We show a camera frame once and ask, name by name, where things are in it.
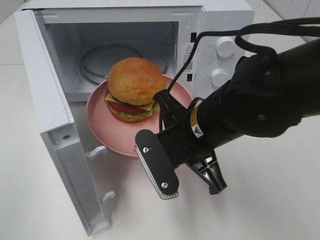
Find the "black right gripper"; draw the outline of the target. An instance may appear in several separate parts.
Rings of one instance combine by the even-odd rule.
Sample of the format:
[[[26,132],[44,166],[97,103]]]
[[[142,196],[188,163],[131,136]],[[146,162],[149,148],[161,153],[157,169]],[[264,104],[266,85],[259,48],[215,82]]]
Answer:
[[[227,184],[214,149],[234,139],[234,106],[219,96],[209,96],[188,109],[168,89],[153,99],[160,106],[159,125],[165,126],[157,137],[173,167],[185,163],[208,185],[210,195],[222,192]]]

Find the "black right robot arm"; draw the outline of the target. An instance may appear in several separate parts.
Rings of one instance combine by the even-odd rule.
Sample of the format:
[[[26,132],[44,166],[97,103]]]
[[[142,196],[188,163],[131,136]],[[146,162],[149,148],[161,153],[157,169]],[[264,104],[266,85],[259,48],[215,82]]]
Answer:
[[[243,57],[231,80],[188,108],[170,94],[164,104],[165,130],[157,134],[160,160],[152,170],[163,199],[178,194],[175,169],[188,165],[209,186],[210,194],[226,188],[215,149],[241,136],[275,138],[303,118],[320,113],[320,42],[294,47],[274,57]]]

